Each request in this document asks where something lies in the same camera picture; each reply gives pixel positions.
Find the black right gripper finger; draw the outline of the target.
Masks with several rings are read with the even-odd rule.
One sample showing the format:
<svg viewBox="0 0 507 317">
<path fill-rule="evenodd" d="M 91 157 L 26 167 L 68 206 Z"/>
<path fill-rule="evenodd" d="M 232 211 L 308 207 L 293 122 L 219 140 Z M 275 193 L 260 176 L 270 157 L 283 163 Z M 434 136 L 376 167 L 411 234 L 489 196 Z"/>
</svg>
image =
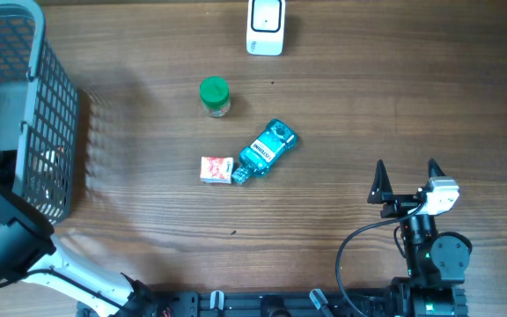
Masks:
<svg viewBox="0 0 507 317">
<path fill-rule="evenodd" d="M 381 204 L 389 203 L 393 200 L 393 189 L 386 171 L 385 164 L 380 159 L 376 164 L 374 181 L 367 198 L 367 203 Z"/>
<path fill-rule="evenodd" d="M 428 175 L 430 178 L 445 177 L 445 173 L 443 172 L 437 161 L 433 158 L 431 158 L 428 161 Z"/>
</svg>

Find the blue mouthwash bottle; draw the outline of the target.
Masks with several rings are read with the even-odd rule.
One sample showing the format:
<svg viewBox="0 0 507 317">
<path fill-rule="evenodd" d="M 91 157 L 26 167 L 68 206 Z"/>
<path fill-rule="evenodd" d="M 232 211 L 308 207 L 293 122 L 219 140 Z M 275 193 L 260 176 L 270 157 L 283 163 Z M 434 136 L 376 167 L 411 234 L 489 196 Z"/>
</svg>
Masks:
<svg viewBox="0 0 507 317">
<path fill-rule="evenodd" d="M 297 133 L 279 119 L 272 119 L 266 128 L 239 154 L 239 166 L 231 178 L 239 185 L 252 176 L 262 177 L 298 142 Z"/>
</svg>

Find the red white small box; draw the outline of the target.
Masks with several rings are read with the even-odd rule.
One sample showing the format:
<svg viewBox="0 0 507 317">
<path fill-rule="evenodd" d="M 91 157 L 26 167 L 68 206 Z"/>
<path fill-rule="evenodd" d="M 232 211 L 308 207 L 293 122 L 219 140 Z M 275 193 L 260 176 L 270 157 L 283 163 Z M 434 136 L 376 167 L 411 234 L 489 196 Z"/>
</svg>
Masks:
<svg viewBox="0 0 507 317">
<path fill-rule="evenodd" d="M 231 184 L 233 158 L 202 157 L 200 180 L 205 183 Z"/>
</svg>

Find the green lid jar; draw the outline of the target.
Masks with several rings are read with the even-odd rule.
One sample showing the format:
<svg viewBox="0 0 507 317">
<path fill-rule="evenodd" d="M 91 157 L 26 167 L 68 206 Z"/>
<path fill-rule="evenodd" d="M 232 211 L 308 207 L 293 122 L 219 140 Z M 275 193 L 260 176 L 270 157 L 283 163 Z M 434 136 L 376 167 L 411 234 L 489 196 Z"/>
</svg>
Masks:
<svg viewBox="0 0 507 317">
<path fill-rule="evenodd" d="M 230 87 L 222 77 L 206 77 L 200 84 L 200 100 L 212 117 L 222 117 L 231 108 Z"/>
</svg>

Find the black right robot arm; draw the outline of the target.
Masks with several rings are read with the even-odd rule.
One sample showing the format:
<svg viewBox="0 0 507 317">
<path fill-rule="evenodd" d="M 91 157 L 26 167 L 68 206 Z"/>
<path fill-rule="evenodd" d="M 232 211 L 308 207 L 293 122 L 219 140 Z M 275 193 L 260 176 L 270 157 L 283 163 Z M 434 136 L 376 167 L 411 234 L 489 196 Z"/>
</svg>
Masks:
<svg viewBox="0 0 507 317">
<path fill-rule="evenodd" d="M 407 277 L 395 277 L 385 290 L 386 316 L 459 317 L 468 315 L 465 271 L 473 250 L 457 232 L 436 228 L 435 217 L 451 210 L 459 185 L 432 158 L 428 180 L 414 194 L 396 195 L 380 160 L 367 202 L 381 204 L 380 216 L 400 224 Z"/>
</svg>

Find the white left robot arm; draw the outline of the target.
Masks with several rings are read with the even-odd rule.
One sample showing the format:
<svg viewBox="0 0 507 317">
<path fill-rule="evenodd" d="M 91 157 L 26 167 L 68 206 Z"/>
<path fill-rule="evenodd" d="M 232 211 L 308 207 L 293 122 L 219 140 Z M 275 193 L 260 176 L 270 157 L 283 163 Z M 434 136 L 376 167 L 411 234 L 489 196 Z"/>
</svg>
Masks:
<svg viewBox="0 0 507 317">
<path fill-rule="evenodd" d="M 106 272 L 70 251 L 31 204 L 0 183 L 0 289 L 39 284 L 88 306 L 98 316 L 155 316 L 158 303 L 142 282 Z"/>
</svg>

